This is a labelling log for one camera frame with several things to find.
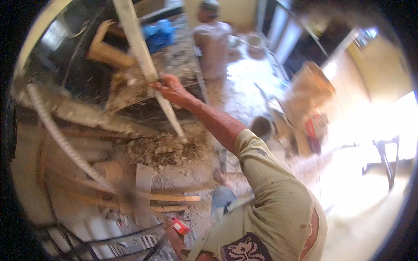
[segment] man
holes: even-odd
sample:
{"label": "man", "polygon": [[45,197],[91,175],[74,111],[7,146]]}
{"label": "man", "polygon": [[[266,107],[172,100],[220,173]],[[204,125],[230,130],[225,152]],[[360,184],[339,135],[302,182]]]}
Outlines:
{"label": "man", "polygon": [[202,53],[200,67],[205,80],[218,79],[226,74],[228,37],[231,26],[216,21],[219,3],[204,0],[199,8],[197,18],[204,23],[193,29],[194,42]]}
{"label": "man", "polygon": [[266,144],[241,122],[196,99],[178,78],[161,74],[151,86],[164,98],[193,113],[241,163],[255,199],[230,207],[235,197],[227,187],[214,191],[223,218],[190,250],[168,218],[165,232],[181,260],[321,260],[327,233],[324,211],[315,196],[281,166]]}

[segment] white shirt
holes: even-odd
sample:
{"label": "white shirt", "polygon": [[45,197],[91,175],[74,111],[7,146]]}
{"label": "white shirt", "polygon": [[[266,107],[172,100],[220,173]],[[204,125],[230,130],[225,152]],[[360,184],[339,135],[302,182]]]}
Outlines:
{"label": "white shirt", "polygon": [[217,79],[227,70],[227,49],[231,26],[219,21],[198,25],[193,29],[194,41],[200,48],[200,67],[205,80]]}

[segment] white pipe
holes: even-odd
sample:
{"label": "white pipe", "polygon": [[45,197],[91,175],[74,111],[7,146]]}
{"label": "white pipe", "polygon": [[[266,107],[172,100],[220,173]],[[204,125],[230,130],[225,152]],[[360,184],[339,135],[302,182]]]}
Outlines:
{"label": "white pipe", "polygon": [[57,142],[61,149],[80,169],[87,173],[98,184],[109,189],[110,191],[116,192],[117,190],[112,186],[112,184],[108,182],[105,177],[101,176],[94,168],[92,168],[90,164],[74,149],[74,147],[62,134],[49,112],[45,109],[41,95],[39,94],[38,87],[35,84],[28,84],[26,87],[29,91],[29,96],[32,99],[33,106],[38,112],[38,115],[45,125],[45,128],[49,131],[52,138]]}
{"label": "white pipe", "polygon": [[[116,13],[119,17],[120,23],[122,24],[126,39],[129,42],[131,50],[138,61],[145,79],[148,82],[157,81],[157,70],[155,69],[154,63],[151,59],[147,44],[142,37],[142,31],[138,25],[138,18],[136,16],[132,0],[113,0],[113,4],[115,5]],[[176,115],[174,114],[170,102],[164,99],[160,92],[154,91],[154,94],[178,137],[183,143],[187,143],[187,138],[184,135]]]}

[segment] beige sweater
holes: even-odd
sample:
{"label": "beige sweater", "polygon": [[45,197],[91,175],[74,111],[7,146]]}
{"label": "beige sweater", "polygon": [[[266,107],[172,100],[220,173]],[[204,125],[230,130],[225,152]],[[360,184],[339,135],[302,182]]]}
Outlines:
{"label": "beige sweater", "polygon": [[[196,260],[201,251],[213,253],[218,260],[231,260],[234,255],[243,258],[240,260],[264,260],[265,256],[257,252],[263,247],[272,260],[297,261],[310,234],[314,206],[319,216],[318,236],[303,260],[321,260],[327,225],[313,194],[277,162],[266,144],[250,130],[243,130],[234,146],[255,200],[236,207],[213,225],[196,240],[187,260]],[[251,240],[250,234],[261,242]]]}

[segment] yellow wall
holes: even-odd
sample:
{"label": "yellow wall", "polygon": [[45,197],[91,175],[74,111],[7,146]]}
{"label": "yellow wall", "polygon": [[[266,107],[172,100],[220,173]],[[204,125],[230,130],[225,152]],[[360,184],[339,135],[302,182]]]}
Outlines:
{"label": "yellow wall", "polygon": [[[254,24],[257,11],[257,0],[217,0],[221,5],[219,20],[231,22],[239,27],[250,27]],[[189,26],[195,27],[200,23],[196,14],[201,0],[184,0],[184,7],[187,12]]]}
{"label": "yellow wall", "polygon": [[352,43],[348,52],[355,60],[373,103],[398,100],[412,91],[402,51],[378,35],[362,50]]}

